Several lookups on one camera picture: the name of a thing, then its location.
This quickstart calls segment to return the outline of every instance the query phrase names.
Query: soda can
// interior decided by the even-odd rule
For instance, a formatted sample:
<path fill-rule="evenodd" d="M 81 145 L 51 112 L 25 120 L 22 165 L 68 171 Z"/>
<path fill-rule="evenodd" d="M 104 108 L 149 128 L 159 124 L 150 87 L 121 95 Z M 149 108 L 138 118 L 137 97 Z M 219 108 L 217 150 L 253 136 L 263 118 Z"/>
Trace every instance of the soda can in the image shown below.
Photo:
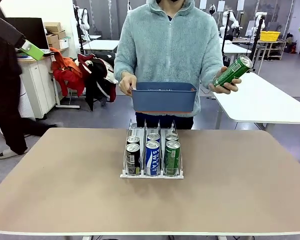
<path fill-rule="evenodd" d="M 129 136 L 126 139 L 126 144 L 138 144 L 140 146 L 140 138 L 138 136 Z"/>
<path fill-rule="evenodd" d="M 165 135 L 165 143 L 167 143 L 168 141 L 171 141 L 171 140 L 179 142 L 179 136 L 175 133 L 166 134 Z"/>
<path fill-rule="evenodd" d="M 128 174 L 140 174 L 140 146 L 136 143 L 130 143 L 125 148 L 125 160 Z"/>
<path fill-rule="evenodd" d="M 154 140 L 145 143 L 145 173 L 150 176 L 159 174 L 160 143 Z"/>
<path fill-rule="evenodd" d="M 225 83 L 231 83 L 233 79 L 239 79 L 243 74 L 248 72 L 254 66 L 250 58 L 245 55 L 238 57 L 228 69 L 218 78 L 213 80 L 213 85 L 216 87 L 224 86 Z"/>
<path fill-rule="evenodd" d="M 157 141 L 158 143 L 160 143 L 160 135 L 158 133 L 149 133 L 146 136 L 146 141 Z"/>
<path fill-rule="evenodd" d="M 174 176 L 177 172 L 180 158 L 180 143 L 175 140 L 167 141 L 164 153 L 164 168 L 167 175 Z"/>

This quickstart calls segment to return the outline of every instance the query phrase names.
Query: blue plastic bin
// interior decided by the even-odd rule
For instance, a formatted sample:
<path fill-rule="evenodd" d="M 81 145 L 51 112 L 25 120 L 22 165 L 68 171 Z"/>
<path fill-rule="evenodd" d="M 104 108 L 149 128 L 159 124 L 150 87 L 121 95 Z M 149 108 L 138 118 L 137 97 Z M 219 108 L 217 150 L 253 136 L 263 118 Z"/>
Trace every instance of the blue plastic bin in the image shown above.
<path fill-rule="evenodd" d="M 191 113 L 197 89 L 185 82 L 137 82 L 133 108 L 141 113 Z"/>

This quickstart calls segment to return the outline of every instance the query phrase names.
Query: cardboard box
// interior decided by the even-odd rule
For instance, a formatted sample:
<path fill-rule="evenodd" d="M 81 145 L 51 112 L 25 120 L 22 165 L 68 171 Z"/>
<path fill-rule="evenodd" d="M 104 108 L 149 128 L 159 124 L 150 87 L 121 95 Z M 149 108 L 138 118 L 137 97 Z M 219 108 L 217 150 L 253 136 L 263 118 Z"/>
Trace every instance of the cardboard box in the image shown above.
<path fill-rule="evenodd" d="M 60 44 L 60 49 L 67 49 L 69 47 L 69 40 L 66 39 L 61 39 L 59 40 L 59 44 Z"/>
<path fill-rule="evenodd" d="M 53 32 L 53 34 L 58 35 L 59 40 L 64 39 L 66 37 L 65 30 L 61 30 L 61 32 Z"/>
<path fill-rule="evenodd" d="M 54 43 L 52 43 L 52 44 L 49 44 L 49 48 L 55 48 L 55 49 L 60 49 L 60 43 L 59 43 L 59 41 L 57 41 L 57 42 L 54 42 Z"/>
<path fill-rule="evenodd" d="M 47 35 L 46 40 L 48 41 L 48 44 L 54 44 L 56 42 L 59 42 L 58 35 L 55 34 Z"/>
<path fill-rule="evenodd" d="M 44 22 L 43 25 L 47 31 L 59 33 L 62 31 L 60 22 Z"/>

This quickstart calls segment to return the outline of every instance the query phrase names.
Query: barcode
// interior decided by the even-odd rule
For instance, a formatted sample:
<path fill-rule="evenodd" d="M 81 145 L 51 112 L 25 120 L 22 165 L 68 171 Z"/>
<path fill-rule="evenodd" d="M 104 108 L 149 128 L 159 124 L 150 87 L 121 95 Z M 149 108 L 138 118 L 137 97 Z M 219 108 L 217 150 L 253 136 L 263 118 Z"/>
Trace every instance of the barcode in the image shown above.
<path fill-rule="evenodd" d="M 241 68 L 240 64 L 237 64 L 236 66 L 233 67 L 232 71 L 236 72 Z"/>

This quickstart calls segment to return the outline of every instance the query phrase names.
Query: yellow crate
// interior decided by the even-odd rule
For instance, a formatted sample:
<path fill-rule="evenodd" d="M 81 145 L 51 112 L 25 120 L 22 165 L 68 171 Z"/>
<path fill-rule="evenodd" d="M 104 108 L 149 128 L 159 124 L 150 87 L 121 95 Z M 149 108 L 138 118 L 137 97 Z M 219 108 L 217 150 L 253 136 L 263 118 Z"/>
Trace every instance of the yellow crate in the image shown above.
<path fill-rule="evenodd" d="M 279 31 L 262 31 L 260 40 L 264 42 L 276 42 L 280 35 Z"/>

